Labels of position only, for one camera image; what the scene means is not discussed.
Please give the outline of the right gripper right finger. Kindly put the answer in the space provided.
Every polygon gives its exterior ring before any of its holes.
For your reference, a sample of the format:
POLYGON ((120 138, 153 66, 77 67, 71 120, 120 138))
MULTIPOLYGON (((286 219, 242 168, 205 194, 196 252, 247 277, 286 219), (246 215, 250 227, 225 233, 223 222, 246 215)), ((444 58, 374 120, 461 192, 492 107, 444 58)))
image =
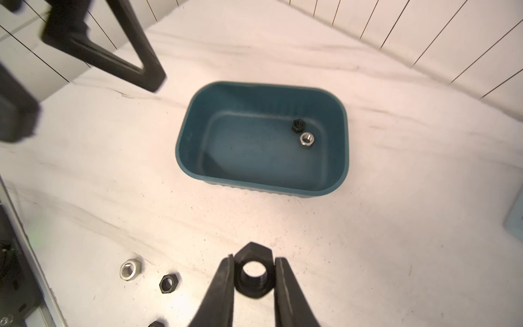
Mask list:
POLYGON ((276 258, 275 272, 275 326, 320 327, 286 258, 276 258))

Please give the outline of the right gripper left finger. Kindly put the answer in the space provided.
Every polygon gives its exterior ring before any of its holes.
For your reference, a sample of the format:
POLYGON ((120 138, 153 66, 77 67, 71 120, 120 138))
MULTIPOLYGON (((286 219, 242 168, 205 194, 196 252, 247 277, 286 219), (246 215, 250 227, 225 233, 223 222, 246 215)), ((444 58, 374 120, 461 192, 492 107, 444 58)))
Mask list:
POLYGON ((189 326, 231 327, 234 316, 234 257, 224 258, 189 326))

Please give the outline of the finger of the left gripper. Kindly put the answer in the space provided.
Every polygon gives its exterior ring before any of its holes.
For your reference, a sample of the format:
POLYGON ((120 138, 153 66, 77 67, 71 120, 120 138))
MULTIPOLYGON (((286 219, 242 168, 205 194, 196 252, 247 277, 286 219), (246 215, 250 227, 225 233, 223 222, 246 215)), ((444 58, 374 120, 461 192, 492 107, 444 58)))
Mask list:
POLYGON ((166 73, 144 28, 153 14, 136 14, 145 1, 48 1, 42 41, 141 89, 157 91, 166 73))
POLYGON ((37 100, 1 65, 1 142, 17 143, 34 134, 37 100))

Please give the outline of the black hex nut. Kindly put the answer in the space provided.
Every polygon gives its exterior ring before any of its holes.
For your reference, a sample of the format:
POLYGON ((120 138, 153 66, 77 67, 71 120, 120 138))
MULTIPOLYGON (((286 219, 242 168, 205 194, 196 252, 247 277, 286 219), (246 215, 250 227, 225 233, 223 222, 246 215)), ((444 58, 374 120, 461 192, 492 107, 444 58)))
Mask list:
POLYGON ((162 294, 173 293, 179 284, 178 275, 175 273, 164 275, 159 282, 159 289, 162 294))
POLYGON ((165 327, 165 325, 160 321, 154 321, 150 323, 148 327, 165 327))
POLYGON ((234 285, 238 292, 253 299, 267 295, 275 287, 272 250, 250 242, 234 256, 234 285))
POLYGON ((306 123, 302 119, 296 119, 292 122, 291 129, 294 133, 302 133, 304 132, 306 127, 306 123))

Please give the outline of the dark teal storage box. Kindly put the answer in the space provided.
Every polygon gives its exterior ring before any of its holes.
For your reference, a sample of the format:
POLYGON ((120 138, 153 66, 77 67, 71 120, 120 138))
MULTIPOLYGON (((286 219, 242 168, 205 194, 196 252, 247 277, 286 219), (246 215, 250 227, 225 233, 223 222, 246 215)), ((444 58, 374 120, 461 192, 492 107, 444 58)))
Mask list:
POLYGON ((345 107, 318 88, 219 81, 192 97, 176 145, 188 176, 209 184, 300 197, 329 194, 349 171, 345 107), (302 119, 315 137, 300 145, 302 119))

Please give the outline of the silver hex nut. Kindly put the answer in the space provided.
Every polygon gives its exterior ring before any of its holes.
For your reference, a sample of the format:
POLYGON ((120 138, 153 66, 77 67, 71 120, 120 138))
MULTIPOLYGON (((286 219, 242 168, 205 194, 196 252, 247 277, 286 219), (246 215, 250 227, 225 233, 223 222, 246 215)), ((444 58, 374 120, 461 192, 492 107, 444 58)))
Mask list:
POLYGON ((304 148, 311 148, 315 142, 315 137, 310 132, 304 132, 300 135, 300 145, 304 148))
POLYGON ((119 276, 124 281, 136 279, 142 272, 142 263, 139 259, 129 259, 122 263, 119 276))

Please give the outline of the light blue perforated basket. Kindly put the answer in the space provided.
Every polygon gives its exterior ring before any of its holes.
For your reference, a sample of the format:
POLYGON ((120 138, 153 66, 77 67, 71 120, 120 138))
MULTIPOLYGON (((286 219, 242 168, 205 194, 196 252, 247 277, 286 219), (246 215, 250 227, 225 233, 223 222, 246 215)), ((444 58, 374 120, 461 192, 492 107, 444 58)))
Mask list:
POLYGON ((504 227, 512 236, 517 238, 519 241, 523 242, 523 227, 522 220, 523 217, 523 192, 520 191, 518 197, 516 198, 515 203, 509 215, 507 216, 504 227))

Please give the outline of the aluminium mounting rail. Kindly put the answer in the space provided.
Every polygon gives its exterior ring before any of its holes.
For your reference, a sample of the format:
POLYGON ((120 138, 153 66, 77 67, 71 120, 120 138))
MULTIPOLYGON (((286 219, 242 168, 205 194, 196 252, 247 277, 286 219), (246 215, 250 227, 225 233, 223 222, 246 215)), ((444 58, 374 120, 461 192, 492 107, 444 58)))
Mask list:
POLYGON ((67 325, 4 182, 1 182, 1 325, 67 325))

